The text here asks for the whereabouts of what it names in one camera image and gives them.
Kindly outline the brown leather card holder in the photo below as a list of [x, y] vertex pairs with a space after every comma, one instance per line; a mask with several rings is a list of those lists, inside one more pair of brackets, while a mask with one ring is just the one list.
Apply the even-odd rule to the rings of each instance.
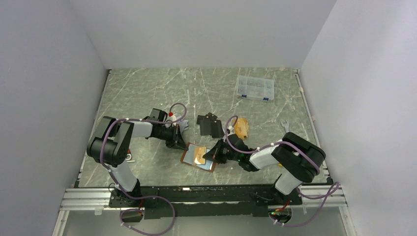
[[203, 158], [210, 151], [209, 148], [197, 146], [192, 143], [187, 143], [187, 148], [188, 150], [185, 150], [181, 156], [181, 163], [207, 172], [214, 171], [215, 163], [212, 160]]

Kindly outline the single orange card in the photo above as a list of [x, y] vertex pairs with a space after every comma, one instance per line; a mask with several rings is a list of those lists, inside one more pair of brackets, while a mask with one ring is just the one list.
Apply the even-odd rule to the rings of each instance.
[[207, 151], [206, 147], [195, 147], [192, 164], [193, 165], [205, 165], [206, 160], [204, 159], [204, 155], [206, 154], [206, 151]]

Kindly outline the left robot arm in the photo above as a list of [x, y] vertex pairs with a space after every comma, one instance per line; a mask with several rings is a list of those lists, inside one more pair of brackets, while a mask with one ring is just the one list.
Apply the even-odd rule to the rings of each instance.
[[142, 119], [104, 116], [89, 140], [86, 153], [110, 173], [116, 194], [133, 207], [140, 202], [142, 193], [140, 181], [126, 161], [131, 139], [156, 138], [163, 140], [168, 148], [187, 150], [182, 137], [187, 129], [185, 118], [156, 108]]

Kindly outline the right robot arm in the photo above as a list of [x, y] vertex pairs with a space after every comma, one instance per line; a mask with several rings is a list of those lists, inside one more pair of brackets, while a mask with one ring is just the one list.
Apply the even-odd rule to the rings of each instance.
[[281, 164], [284, 170], [274, 182], [271, 198], [275, 203], [283, 204], [296, 187], [311, 183], [320, 173], [326, 153], [297, 134], [287, 132], [281, 140], [260, 148], [249, 148], [243, 139], [231, 134], [219, 140], [202, 157], [219, 164], [236, 161], [248, 172]]

